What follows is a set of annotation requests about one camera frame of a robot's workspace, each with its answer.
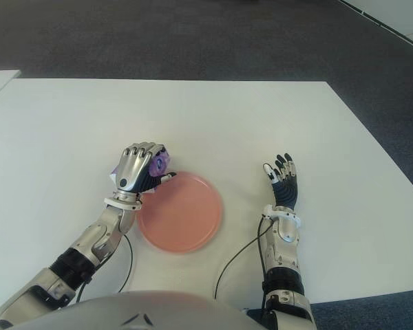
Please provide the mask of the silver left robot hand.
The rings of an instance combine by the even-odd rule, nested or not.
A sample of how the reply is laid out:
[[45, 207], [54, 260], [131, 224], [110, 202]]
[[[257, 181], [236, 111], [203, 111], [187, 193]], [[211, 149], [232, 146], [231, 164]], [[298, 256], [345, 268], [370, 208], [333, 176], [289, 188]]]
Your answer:
[[169, 154], [163, 144], [141, 142], [128, 146], [111, 176], [116, 185], [114, 198], [127, 201], [155, 190], [177, 175], [168, 172]]

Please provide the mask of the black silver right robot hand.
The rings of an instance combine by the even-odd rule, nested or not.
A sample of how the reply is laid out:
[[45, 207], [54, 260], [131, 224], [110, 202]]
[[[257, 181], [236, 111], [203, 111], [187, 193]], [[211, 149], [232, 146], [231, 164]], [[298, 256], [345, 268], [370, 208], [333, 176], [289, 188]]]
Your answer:
[[295, 209], [298, 200], [297, 172], [292, 157], [285, 153], [283, 156], [277, 155], [276, 167], [270, 164], [263, 164], [263, 169], [273, 189], [276, 207]]

